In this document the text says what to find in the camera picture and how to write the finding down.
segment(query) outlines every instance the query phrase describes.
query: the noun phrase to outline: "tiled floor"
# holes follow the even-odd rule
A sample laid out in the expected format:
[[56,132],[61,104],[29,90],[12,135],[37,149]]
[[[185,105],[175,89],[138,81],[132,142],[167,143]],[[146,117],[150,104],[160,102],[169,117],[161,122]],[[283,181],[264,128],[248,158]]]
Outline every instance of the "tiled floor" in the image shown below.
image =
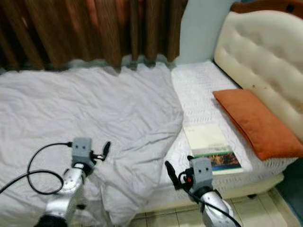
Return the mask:
[[[234,217],[245,227],[300,227],[283,198],[274,189],[254,199],[240,197],[228,200]],[[198,206],[143,213],[135,217],[131,227],[204,227]]]

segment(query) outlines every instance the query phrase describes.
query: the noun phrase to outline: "orange pillow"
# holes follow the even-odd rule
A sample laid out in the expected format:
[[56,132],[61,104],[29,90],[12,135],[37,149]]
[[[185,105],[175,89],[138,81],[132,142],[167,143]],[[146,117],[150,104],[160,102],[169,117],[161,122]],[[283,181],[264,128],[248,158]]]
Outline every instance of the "orange pillow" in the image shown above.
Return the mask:
[[214,91],[214,96],[259,159],[303,157],[303,144],[249,90]]

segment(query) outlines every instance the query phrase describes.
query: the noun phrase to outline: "cream headboard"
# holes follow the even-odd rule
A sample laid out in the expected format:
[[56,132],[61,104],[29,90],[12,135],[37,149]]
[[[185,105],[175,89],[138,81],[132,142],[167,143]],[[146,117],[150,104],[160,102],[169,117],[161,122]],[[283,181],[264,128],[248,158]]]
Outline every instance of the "cream headboard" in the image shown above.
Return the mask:
[[303,142],[303,20],[273,10],[230,12],[214,60]]

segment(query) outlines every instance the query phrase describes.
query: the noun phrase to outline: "book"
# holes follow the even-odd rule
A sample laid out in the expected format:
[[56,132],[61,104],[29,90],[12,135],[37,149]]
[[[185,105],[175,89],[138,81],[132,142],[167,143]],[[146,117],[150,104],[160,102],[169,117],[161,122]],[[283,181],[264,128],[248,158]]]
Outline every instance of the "book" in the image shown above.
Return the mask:
[[220,127],[206,124],[184,127],[194,157],[207,157],[212,162],[213,175],[241,173],[243,169]]

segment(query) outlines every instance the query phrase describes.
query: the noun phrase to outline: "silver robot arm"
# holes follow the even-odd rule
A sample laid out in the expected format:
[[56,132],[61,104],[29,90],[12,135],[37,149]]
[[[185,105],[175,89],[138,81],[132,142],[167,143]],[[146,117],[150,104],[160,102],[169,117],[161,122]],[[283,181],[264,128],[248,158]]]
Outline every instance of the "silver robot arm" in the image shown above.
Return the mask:
[[191,200],[199,203],[203,222],[206,227],[240,226],[222,212],[211,207],[212,205],[233,218],[234,213],[231,206],[222,199],[217,190],[213,189],[211,161],[208,158],[192,158],[190,156],[188,160],[190,168],[180,173],[179,177],[175,175],[173,166],[168,161],[165,162],[175,189],[184,189],[189,194]]
[[110,142],[102,155],[91,150],[90,138],[75,138],[72,143],[72,167],[63,176],[62,189],[49,199],[44,214],[35,227],[67,227],[82,198],[86,177],[92,173],[95,159],[104,161],[109,152]]

